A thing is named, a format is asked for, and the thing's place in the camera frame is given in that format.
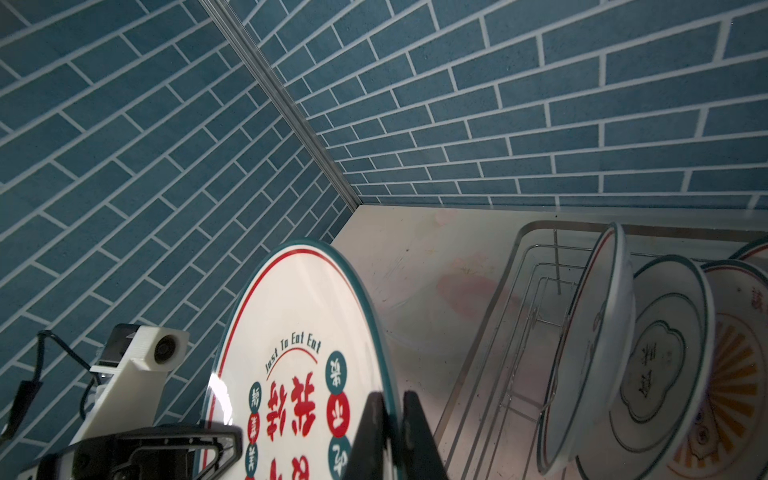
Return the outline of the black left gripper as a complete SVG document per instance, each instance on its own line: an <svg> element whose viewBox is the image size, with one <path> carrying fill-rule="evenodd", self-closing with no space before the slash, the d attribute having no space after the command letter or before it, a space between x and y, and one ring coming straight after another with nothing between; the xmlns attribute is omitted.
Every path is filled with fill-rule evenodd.
<svg viewBox="0 0 768 480"><path fill-rule="evenodd" d="M243 454L241 428L173 424L81 440L18 479L219 479Z"/></svg>

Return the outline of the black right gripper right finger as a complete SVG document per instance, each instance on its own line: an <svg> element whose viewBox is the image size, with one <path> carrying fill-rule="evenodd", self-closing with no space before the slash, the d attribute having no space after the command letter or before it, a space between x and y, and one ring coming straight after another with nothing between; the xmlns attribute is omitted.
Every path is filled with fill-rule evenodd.
<svg viewBox="0 0 768 480"><path fill-rule="evenodd" d="M404 393L402 442L403 465L407 479L448 479L420 399L415 391Z"/></svg>

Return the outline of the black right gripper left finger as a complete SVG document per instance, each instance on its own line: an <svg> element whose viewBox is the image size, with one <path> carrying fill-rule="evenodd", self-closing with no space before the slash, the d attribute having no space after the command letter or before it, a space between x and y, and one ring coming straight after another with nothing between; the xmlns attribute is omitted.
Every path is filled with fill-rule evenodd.
<svg viewBox="0 0 768 480"><path fill-rule="evenodd" d="M344 480L382 480L386 413L381 392L371 392L358 425Z"/></svg>

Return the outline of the white plate red chinese characters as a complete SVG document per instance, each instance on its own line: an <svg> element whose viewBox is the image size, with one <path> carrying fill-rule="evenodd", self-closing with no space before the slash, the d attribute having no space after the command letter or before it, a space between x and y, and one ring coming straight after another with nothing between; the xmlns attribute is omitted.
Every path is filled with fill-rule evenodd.
<svg viewBox="0 0 768 480"><path fill-rule="evenodd" d="M311 239L271 252L245 284L209 377L204 421L239 427L227 479L340 479L368 396L401 420L383 329L354 268Z"/></svg>

